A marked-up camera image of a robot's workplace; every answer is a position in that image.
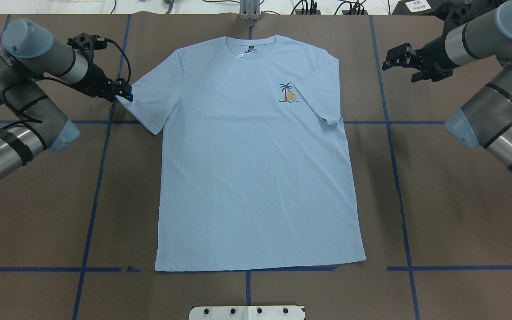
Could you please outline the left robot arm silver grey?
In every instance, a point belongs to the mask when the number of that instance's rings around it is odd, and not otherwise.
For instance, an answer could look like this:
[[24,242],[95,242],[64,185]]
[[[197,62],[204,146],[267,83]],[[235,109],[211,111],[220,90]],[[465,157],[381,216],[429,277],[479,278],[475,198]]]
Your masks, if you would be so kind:
[[59,153],[80,137],[73,121],[41,89],[49,80],[89,97],[133,100],[130,77],[111,79],[94,53],[116,43],[79,34],[65,42],[32,20],[9,23],[1,36],[0,105],[17,120],[0,128],[0,180],[46,150]]

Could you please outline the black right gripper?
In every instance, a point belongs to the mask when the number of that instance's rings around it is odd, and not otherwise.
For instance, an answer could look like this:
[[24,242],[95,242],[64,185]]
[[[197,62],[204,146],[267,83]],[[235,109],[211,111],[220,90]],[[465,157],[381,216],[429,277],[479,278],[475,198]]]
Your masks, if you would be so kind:
[[436,38],[415,51],[410,44],[401,44],[388,50],[381,70],[393,67],[415,68],[411,83],[423,80],[438,82],[453,75],[456,64],[449,59],[445,50],[445,39]]

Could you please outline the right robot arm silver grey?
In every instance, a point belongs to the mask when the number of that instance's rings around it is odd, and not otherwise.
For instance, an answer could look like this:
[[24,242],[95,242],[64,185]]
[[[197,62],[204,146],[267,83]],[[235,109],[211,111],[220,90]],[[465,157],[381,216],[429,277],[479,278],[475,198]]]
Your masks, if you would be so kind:
[[442,33],[419,49],[391,48],[382,70],[415,70],[413,83],[445,80],[455,69],[483,60],[499,71],[445,122],[468,149],[482,148],[512,173],[512,0],[447,4]]

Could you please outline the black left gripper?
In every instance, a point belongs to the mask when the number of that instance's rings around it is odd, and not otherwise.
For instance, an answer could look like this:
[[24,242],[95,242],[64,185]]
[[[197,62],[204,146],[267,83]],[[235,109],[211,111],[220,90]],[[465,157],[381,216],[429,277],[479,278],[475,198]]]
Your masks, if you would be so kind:
[[133,101],[132,86],[124,78],[112,80],[108,78],[102,68],[91,64],[84,78],[76,83],[76,90],[90,97],[114,99],[122,97]]

